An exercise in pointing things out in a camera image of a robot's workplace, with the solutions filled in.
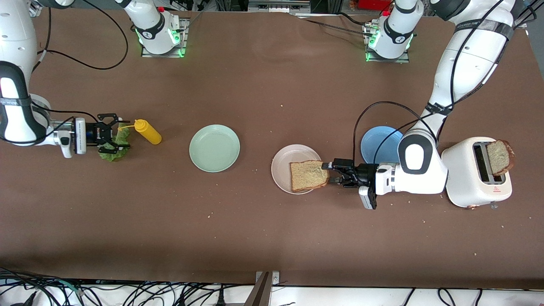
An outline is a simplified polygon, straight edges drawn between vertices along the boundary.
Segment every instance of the brown table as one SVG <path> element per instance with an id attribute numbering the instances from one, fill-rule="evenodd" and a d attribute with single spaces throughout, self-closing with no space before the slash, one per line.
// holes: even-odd
<path id="1" fill-rule="evenodd" d="M 111 14 L 130 34 L 122 65 L 97 71 L 48 54 L 31 92 L 56 109 L 147 119 L 163 142 L 133 132 L 132 149 L 115 163 L 92 149 L 66 160 L 55 146 L 0 144 L 1 265 L 98 279 L 247 283 L 255 271 L 279 270 L 281 281 L 301 285 L 543 286 L 544 91 L 523 30 L 442 134 L 446 145 L 509 140 L 517 153 L 512 197 L 497 210 L 470 211 L 445 194 L 395 193 L 368 211 L 353 189 L 281 191 L 271 159 L 293 143 L 327 161 L 349 158 L 355 119 L 375 101 L 421 111 L 451 24 L 422 19 L 411 62 L 400 65 L 367 63 L 357 35 L 287 14 L 204 13 L 184 59 L 142 59 L 128 17 Z M 43 44 L 47 15 L 35 25 Z M 53 10 L 52 31 L 51 48 L 94 65 L 115 63 L 124 50 L 97 11 Z M 402 109 L 379 107 L 359 135 L 409 120 Z M 209 124 L 233 128 L 242 144 L 234 166 L 216 174 L 188 156 L 191 137 Z"/>

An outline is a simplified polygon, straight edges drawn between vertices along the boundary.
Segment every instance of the mustard bottle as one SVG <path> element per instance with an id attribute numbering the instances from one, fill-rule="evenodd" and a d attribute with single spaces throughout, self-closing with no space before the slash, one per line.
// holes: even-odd
<path id="1" fill-rule="evenodd" d="M 159 144 L 163 137 L 144 119 L 134 121 L 134 129 L 152 144 Z"/>

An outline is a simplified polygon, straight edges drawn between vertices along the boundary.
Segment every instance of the black strap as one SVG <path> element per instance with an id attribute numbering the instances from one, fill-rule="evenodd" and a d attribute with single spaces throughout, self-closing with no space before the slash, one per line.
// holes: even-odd
<path id="1" fill-rule="evenodd" d="M 413 13 L 415 10 L 416 10 L 416 5 L 413 6 L 413 8 L 409 9 L 409 10 L 405 10 L 401 7 L 399 7 L 397 4 L 395 4 L 395 8 L 397 9 L 397 11 L 403 13 L 403 14 L 410 14 L 410 13 Z"/>
<path id="2" fill-rule="evenodd" d="M 32 99 L 30 97 L 25 99 L 11 99 L 0 97 L 0 104 L 10 106 L 30 106 L 32 104 Z"/>
<path id="3" fill-rule="evenodd" d="M 145 38 L 145 39 L 154 39 L 155 38 L 155 35 L 157 35 L 157 33 L 159 33 L 160 31 L 162 31 L 162 29 L 164 28 L 164 21 L 165 21 L 165 18 L 164 18 L 164 15 L 163 14 L 160 14 L 160 20 L 159 22 L 149 28 L 149 29 L 141 29 L 139 27 L 136 27 L 136 30 L 138 31 L 138 33 L 140 33 L 140 35 Z"/>
<path id="4" fill-rule="evenodd" d="M 444 116 L 447 116 L 452 112 L 452 109 L 449 106 L 448 107 L 443 107 L 443 106 L 438 105 L 438 104 L 429 104 L 429 103 L 427 103 L 427 106 L 425 106 L 425 109 L 431 114 L 440 114 L 440 115 L 444 115 Z"/>
<path id="5" fill-rule="evenodd" d="M 393 40 L 393 43 L 397 44 L 397 45 L 400 45 L 400 44 L 404 43 L 407 39 L 410 38 L 410 36 L 413 33 L 413 31 L 410 31 L 410 32 L 405 33 L 405 34 L 400 34 L 399 32 L 394 31 L 389 26 L 389 18 L 385 19 L 384 30 L 385 30 L 385 33 L 387 33 L 387 36 L 391 37 L 391 40 Z"/>
<path id="6" fill-rule="evenodd" d="M 125 8 L 131 1 L 132 0 L 122 0 L 120 3 L 118 3 L 118 5 L 122 8 Z"/>
<path id="7" fill-rule="evenodd" d="M 506 37 L 507 40 L 510 40 L 512 38 L 512 35 L 514 34 L 514 29 L 507 25 L 506 23 L 494 21 L 494 20 L 482 20 L 482 19 L 474 19 L 465 21 L 462 23 L 459 23 L 455 27 L 455 32 L 460 30 L 466 30 L 466 29 L 479 29 L 479 30 L 487 30 L 492 31 L 495 33 L 499 33 L 502 36 Z"/>

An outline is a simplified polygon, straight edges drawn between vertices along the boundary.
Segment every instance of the bread slice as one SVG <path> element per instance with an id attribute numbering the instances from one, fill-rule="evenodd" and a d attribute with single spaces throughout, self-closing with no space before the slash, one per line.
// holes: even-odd
<path id="1" fill-rule="evenodd" d="M 322 161 L 290 163 L 293 192 L 312 190 L 327 185 L 329 172 L 321 169 L 322 164 Z"/>
<path id="2" fill-rule="evenodd" d="M 505 174 L 514 167 L 516 155 L 507 141 L 497 140 L 488 144 L 486 149 L 493 176 Z"/>

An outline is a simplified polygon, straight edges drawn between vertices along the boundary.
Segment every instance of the plate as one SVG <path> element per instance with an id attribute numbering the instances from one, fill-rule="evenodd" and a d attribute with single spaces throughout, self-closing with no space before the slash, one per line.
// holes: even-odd
<path id="1" fill-rule="evenodd" d="M 374 163 L 374 154 L 380 143 L 395 129 L 389 126 L 373 127 L 366 132 L 361 140 L 361 154 L 366 163 Z M 399 131 L 392 134 L 383 145 L 381 145 L 376 162 L 379 163 L 399 163 L 398 148 L 403 134 Z"/>
<path id="2" fill-rule="evenodd" d="M 240 140 L 236 133 L 224 125 L 208 125 L 199 130 L 189 145 L 191 161 L 206 172 L 223 171 L 236 161 L 240 154 Z"/>
<path id="3" fill-rule="evenodd" d="M 310 192 L 311 190 L 293 192 L 291 188 L 291 168 L 289 166 L 290 163 L 309 160 L 320 161 L 321 157 L 312 148 L 302 144 L 288 145 L 278 151 L 274 159 L 272 159 L 271 167 L 272 178 L 276 185 L 290 194 L 305 194 Z"/>

